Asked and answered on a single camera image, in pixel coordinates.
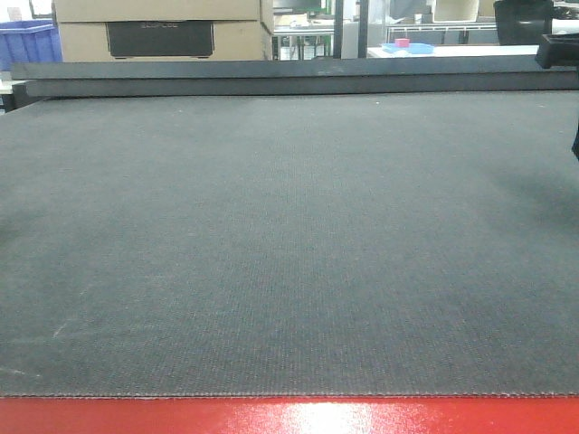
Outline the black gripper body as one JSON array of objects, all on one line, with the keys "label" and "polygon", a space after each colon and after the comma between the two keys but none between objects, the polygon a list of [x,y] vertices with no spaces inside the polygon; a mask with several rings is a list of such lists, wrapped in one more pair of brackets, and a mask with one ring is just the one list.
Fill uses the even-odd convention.
[{"label": "black gripper body", "polygon": [[555,66],[578,67],[578,33],[543,35],[535,60],[543,69]]}]

